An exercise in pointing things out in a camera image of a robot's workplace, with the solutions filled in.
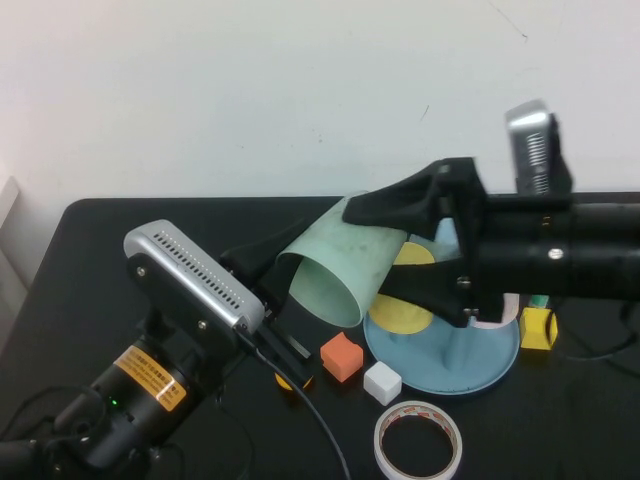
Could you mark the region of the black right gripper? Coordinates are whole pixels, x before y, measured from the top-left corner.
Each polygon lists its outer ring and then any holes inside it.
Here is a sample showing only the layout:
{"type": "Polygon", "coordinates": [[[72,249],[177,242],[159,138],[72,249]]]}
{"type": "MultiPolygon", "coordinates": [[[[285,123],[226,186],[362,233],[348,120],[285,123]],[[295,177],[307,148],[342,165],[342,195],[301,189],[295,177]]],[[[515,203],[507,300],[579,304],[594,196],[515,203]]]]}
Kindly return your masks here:
{"type": "Polygon", "coordinates": [[[453,219],[460,257],[395,265],[379,293],[466,328],[474,315],[493,321],[506,292],[524,293],[550,260],[542,252],[556,219],[566,222],[572,181],[566,168],[543,195],[490,194],[471,158],[447,158],[393,185],[352,197],[342,214],[351,225],[385,227],[433,240],[453,219]]]}

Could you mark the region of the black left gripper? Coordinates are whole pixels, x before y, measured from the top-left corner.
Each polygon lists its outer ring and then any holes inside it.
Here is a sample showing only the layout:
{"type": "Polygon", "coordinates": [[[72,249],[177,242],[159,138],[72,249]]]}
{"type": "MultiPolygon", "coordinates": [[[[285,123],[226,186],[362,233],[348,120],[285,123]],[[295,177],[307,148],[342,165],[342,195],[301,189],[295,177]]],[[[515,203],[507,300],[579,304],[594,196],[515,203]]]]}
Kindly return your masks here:
{"type": "Polygon", "coordinates": [[[228,249],[220,264],[178,252],[129,255],[128,269],[152,305],[145,341],[202,391],[221,388],[241,350],[273,362],[286,384],[307,387],[312,375],[305,363],[319,352],[322,330],[291,293],[300,262],[275,262],[304,231],[299,219],[228,249]]]}

